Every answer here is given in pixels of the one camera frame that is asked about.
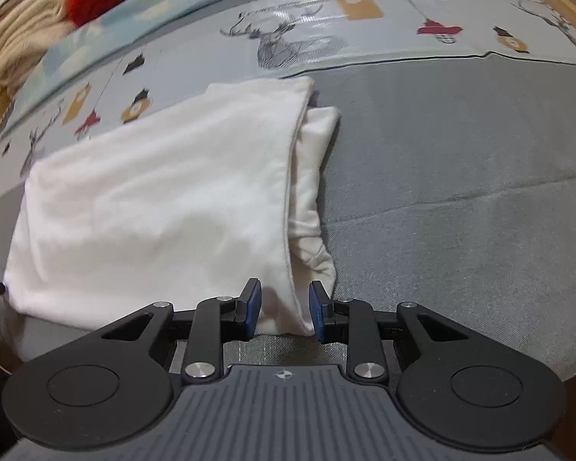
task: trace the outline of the gray ribbed plate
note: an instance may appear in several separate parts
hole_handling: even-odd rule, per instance
[[[186,388],[158,425],[121,445],[65,453],[20,441],[5,461],[296,460],[553,461],[544,446],[471,454],[415,430],[379,386],[337,366],[233,366],[224,380]]]

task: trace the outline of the gray bedsheet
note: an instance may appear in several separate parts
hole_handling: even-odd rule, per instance
[[[335,294],[381,310],[415,300],[575,374],[576,66],[490,55],[310,76],[342,113],[319,193]],[[21,195],[0,200],[0,277]],[[23,358],[80,334],[0,304]],[[344,352],[289,337],[225,350],[228,363]]]

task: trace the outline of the white towel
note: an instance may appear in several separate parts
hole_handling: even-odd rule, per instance
[[[0,21],[0,85],[18,87],[47,49],[75,29],[66,0],[24,0]]]
[[[311,334],[307,286],[335,269],[319,169],[338,112],[310,78],[211,85],[36,163],[5,272],[11,304],[96,329],[157,300],[176,310],[263,285],[258,332]]]

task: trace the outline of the bed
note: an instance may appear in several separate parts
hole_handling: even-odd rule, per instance
[[[262,19],[252,35],[247,18],[278,8],[292,28]],[[3,120],[0,280],[34,160],[210,82],[306,74],[341,111],[318,196],[335,296],[414,300],[576,374],[576,22],[542,0],[219,0],[166,20],[115,50],[73,40]],[[0,298],[0,342],[22,360],[82,334]],[[225,362],[344,352],[261,336],[226,344]]]

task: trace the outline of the circular pad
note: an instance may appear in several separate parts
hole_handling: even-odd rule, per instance
[[[427,350],[402,374],[397,398],[429,436],[470,451],[513,451],[561,419],[563,384],[542,363],[483,337]]]
[[[26,438],[77,451],[108,446],[145,430],[171,399],[167,372],[137,342],[99,338],[74,348],[66,345],[23,365],[4,387],[2,405]]]
[[[511,372],[492,366],[461,369],[451,380],[457,397],[482,408],[512,404],[523,391],[520,380]]]
[[[120,386],[120,378],[101,366],[73,366],[58,371],[47,383],[52,399],[65,406],[87,407],[105,402]]]

